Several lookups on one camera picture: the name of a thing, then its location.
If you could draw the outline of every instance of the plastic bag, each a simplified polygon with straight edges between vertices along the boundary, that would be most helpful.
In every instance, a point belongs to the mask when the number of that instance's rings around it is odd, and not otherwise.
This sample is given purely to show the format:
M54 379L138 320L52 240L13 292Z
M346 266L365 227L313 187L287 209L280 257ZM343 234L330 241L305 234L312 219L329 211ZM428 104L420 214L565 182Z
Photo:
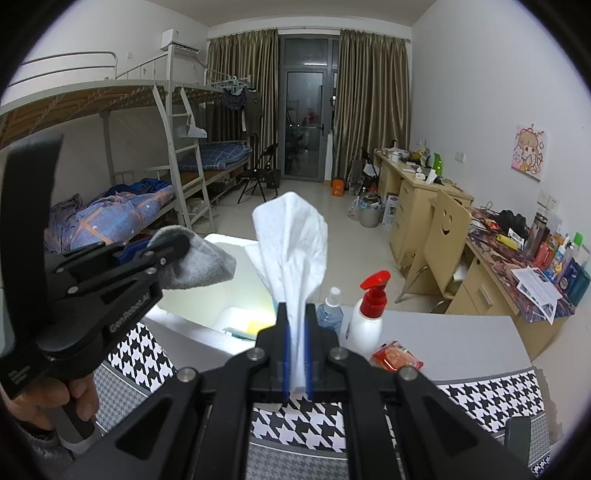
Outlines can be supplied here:
M395 372L407 365L420 370L424 365L397 341L383 345L381 349L371 356L369 363L391 372Z

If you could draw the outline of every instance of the wooden desk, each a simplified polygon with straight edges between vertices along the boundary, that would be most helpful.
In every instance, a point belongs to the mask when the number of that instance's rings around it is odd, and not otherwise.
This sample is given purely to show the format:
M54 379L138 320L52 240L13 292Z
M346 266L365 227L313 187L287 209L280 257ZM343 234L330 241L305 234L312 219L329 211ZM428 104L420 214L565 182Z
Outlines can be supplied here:
M423 249L427 239L432 219L429 199L434 199L437 192L444 191L464 207L469 207L474 197L450 184L427 185L424 180L417 180L414 173L404 171L408 168L406 163L392 162L380 152L374 154L374 159L380 166L378 193L383 199L386 199L388 193L398 195L390 249L396 263L404 267L412 263L413 255ZM418 287L425 289L428 285Z
M434 203L430 202L431 218ZM472 209L472 212L475 217L480 215L479 210ZM530 259L522 252L511 251L499 244L493 237L494 235L483 233L466 238L463 260L470 267L446 313L511 316L527 354L530 359L534 359L551 342L566 319L574 314L574 307L566 298L561 299L554 323L550 325L543 319L539 309L517 291L517 279L511 274L512 269L531 266ZM420 249L415 255L407 279L413 278L425 265L427 262L423 249ZM433 286L428 283L430 280L434 284L430 271L427 270L422 275L427 278L421 284L415 282L412 293L434 294ZM503 349L504 346L499 345L499 354L502 354Z

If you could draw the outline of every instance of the white tissue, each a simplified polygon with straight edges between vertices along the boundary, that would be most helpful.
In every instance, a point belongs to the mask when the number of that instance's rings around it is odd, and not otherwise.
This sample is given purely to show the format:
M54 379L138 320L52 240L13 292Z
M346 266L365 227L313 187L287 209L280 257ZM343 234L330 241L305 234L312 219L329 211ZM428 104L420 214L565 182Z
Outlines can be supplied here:
M328 227L322 215L293 192L258 206L252 220L258 243L244 248L273 299L287 304L290 393L298 394L306 389L306 301L324 279Z
M432 168L429 170L429 176L427 177L427 181L425 182L427 185L431 185L435 179L437 178L437 172Z

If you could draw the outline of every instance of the bed railing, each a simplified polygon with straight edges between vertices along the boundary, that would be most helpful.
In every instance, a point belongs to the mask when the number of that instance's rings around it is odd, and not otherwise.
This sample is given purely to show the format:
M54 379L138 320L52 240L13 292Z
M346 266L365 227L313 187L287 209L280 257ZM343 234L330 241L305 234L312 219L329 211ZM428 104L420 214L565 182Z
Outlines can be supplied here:
M163 173L170 173L170 165L138 168L136 170L116 171L113 173L113 179L115 184L126 183L126 177L129 178L131 176L131 181L128 184L132 184L145 178L153 178L152 175L154 175L154 173L156 174L156 178L160 180L160 177Z
M162 53L160 55L157 55L153 59L146 60L145 62L140 63L139 65L136 65L135 67L133 67L133 68L131 68L129 70L126 70L123 73L118 74L115 78L116 79L120 79L121 77L123 77L125 75L125 79L126 80L129 80L129 74L131 72L133 72L134 70L140 69L139 70L139 79L141 80L141 78L142 78L142 70L141 70L141 67L143 67L144 65L147 65L148 63L151 63L152 64L152 78L150 80L155 80L156 79L156 60L163 59L167 55L168 55L168 53L166 53L166 52L165 53Z
M27 61L21 63L21 67L24 67L25 65L30 65L32 63L36 63L38 61L43 61L43 60L58 59L61 57L70 57L70 56L75 56L75 55L94 55L94 54L111 55L113 57L114 64L84 65L84 66L78 66L78 67L68 67L68 68L64 68L64 69L51 70L49 72L38 73L37 75L31 75L29 77L25 77L23 79L16 80L15 82L10 83L8 86L13 87L15 85L18 85L19 83L26 82L28 80L33 80L33 79L36 79L39 77L44 77L46 75L51 75L53 73L72 72L74 70L113 69L113 78L117 78L117 61L118 61L117 54L114 51L108 51L108 50L72 51L72 52L68 52L68 53L57 53L55 55L47 55L45 57L39 57L38 59L27 60Z

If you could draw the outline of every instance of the power outlet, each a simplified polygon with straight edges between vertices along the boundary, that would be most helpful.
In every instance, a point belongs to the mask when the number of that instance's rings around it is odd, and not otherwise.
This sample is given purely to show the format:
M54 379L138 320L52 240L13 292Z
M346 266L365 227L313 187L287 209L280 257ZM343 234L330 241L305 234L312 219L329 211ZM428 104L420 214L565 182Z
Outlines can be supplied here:
M540 194L538 195L538 205L541 205L544 208L548 208L548 201L550 200L550 194L545 192L544 190L540 190Z
M549 212L555 212L558 209L558 205L560 204L560 202L555 199L554 197L552 197L552 195L548 196L548 211Z

